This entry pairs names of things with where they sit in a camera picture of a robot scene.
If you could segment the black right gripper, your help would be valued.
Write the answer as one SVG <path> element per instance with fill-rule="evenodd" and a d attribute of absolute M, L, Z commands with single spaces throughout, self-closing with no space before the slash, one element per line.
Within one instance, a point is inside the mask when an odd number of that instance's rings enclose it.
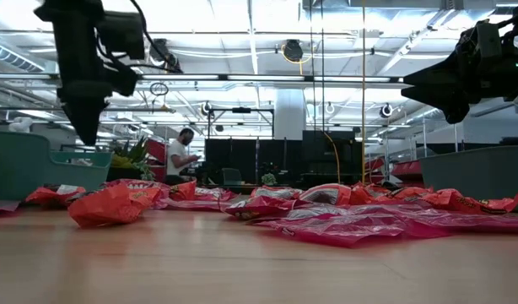
<path fill-rule="evenodd" d="M 449 124 L 461 122 L 482 98 L 513 101 L 518 96 L 518 4 L 507 20 L 478 21 L 461 34 L 454 57 L 404 76 L 403 83 L 418 87 L 402 89 L 402 96 L 441 110 Z M 464 91 L 420 87 L 431 85 Z"/>

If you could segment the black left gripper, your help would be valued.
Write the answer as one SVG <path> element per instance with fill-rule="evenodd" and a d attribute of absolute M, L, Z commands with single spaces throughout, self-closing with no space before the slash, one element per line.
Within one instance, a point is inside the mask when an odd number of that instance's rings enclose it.
<path fill-rule="evenodd" d="M 104 10 L 100 0 L 45 0 L 35 15 L 52 23 L 62 109 L 85 145 L 95 145 L 105 98 L 132 95 L 138 75 L 116 57 L 139 59 L 139 14 Z"/>

